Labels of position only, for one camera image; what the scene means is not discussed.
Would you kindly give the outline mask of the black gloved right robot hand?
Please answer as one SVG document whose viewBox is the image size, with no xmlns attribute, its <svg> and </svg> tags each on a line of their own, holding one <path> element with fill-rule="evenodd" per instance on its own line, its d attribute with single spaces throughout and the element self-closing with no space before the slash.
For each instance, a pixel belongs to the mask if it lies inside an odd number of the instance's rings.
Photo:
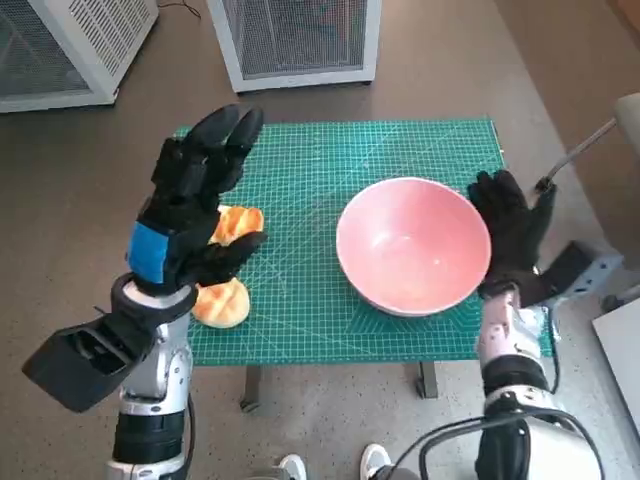
<svg viewBox="0 0 640 480">
<path fill-rule="evenodd" d="M 557 187 L 550 183 L 529 206 L 515 177 L 507 170 L 481 171 L 468 187 L 491 239 L 491 260 L 479 294 L 485 299 L 518 293 L 523 308 L 552 296 L 552 289 L 534 272 L 539 247 L 551 223 Z"/>
</svg>

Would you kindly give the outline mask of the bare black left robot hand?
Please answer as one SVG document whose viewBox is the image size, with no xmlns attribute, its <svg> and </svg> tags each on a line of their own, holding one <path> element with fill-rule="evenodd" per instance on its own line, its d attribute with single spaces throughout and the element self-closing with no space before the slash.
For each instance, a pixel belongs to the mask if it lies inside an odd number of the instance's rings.
<svg viewBox="0 0 640 480">
<path fill-rule="evenodd" d="M 243 176 L 264 125 L 258 107 L 223 106 L 180 138 L 164 141 L 134 225 L 127 260 L 136 285 L 169 295 L 186 285 L 230 281 L 265 241 L 261 232 L 224 246 L 211 242 L 222 194 Z"/>
</svg>

